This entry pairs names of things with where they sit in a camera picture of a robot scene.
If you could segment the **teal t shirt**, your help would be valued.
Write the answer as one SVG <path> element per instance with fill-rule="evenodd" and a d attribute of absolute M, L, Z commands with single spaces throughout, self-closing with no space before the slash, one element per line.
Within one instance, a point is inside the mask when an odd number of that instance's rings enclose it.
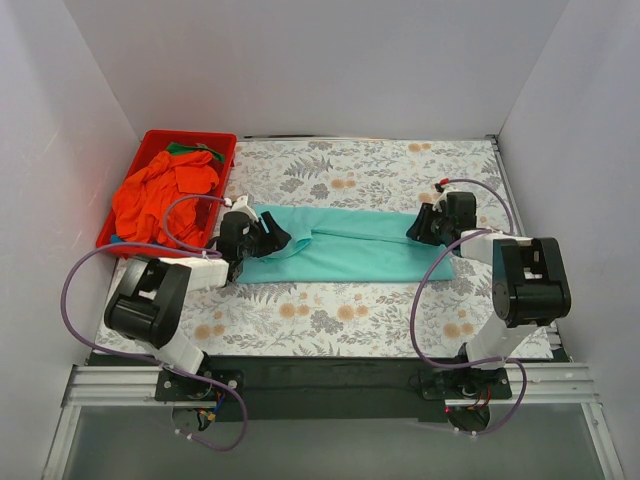
<path fill-rule="evenodd" d="M 410 214 L 276 205 L 256 211 L 270 213 L 291 240 L 246 260 L 241 284 L 419 282 L 444 251 L 406 236 Z"/>

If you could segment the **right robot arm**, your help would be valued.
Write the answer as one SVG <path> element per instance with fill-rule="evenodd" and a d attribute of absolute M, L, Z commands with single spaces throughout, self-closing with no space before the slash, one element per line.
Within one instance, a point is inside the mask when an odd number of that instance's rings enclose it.
<path fill-rule="evenodd" d="M 424 203 L 407 237 L 441 247 L 419 283 L 410 310 L 410 339 L 415 353 L 427 365 L 447 370 L 497 370 L 511 361 L 514 350 L 542 327 L 566 317 L 571 292 L 559 242 L 551 237 L 531 238 L 477 226 L 474 194 L 438 187 L 439 197 Z M 420 297 L 443 260 L 456 255 L 491 268 L 493 310 L 478 333 L 466 342 L 456 359 L 436 361 L 422 352 L 416 334 Z"/>

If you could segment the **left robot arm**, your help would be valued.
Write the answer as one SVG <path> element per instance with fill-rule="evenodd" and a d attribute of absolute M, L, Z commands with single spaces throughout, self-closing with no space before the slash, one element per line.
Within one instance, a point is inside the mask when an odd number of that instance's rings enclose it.
<path fill-rule="evenodd" d="M 291 235 L 270 212 L 253 218 L 232 211 L 223 216 L 211 245 L 220 253 L 183 258 L 132 258 L 109 300 L 105 326 L 136 342 L 160 363 L 196 374 L 205 353 L 181 331 L 180 318 L 191 291 L 228 286 L 243 271 L 243 262 L 288 246 Z"/>

